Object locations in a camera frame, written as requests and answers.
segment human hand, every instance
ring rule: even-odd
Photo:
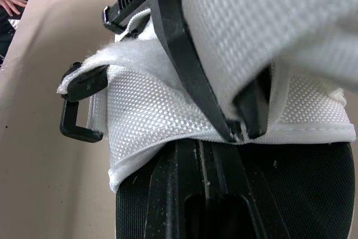
[[[26,3],[26,0],[0,0],[0,6],[2,6],[10,16],[13,16],[12,12],[20,15],[20,11],[18,11],[14,4],[25,8]]]

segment black mesh fabric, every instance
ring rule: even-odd
[[[265,175],[292,239],[347,238],[355,197],[348,143],[244,148]]]
[[[127,177],[116,194],[116,238],[143,239],[150,177],[158,156]]]
[[[238,148],[264,174],[292,239],[347,238],[355,197],[348,143]],[[121,184],[116,199],[117,239],[143,238],[150,176],[158,157]]]

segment finger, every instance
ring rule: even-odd
[[[4,10],[6,10],[7,14],[9,14],[11,17],[13,16],[11,9],[5,1],[1,4],[1,6],[4,8]]]
[[[26,3],[20,2],[19,0],[11,0],[12,3],[20,6],[20,7],[26,7]]]
[[[14,4],[11,3],[11,1],[9,1],[9,0],[5,0],[5,1],[14,13],[16,13],[17,15],[20,15],[20,11],[18,11],[18,9],[14,6]]]
[[[18,1],[18,2],[21,2],[21,3],[27,4],[26,0],[14,0],[14,1]]]

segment black plastic clip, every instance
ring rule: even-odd
[[[80,68],[81,65],[81,63],[74,63],[64,77]],[[79,101],[107,87],[107,68],[107,65],[103,65],[81,74],[67,87],[68,93],[62,95],[64,102],[60,123],[60,131],[64,136],[91,143],[102,140],[103,134],[76,126],[76,121]]]
[[[107,6],[103,10],[103,25],[112,32],[121,34],[126,29],[126,26],[133,15],[148,7],[148,0],[117,0],[114,5]],[[144,26],[145,24],[141,24],[136,27],[141,27],[143,29]]]

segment beige wall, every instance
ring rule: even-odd
[[[70,64],[112,38],[100,14],[113,3],[29,1],[0,72],[1,239],[114,238],[107,144],[62,136],[55,93]]]

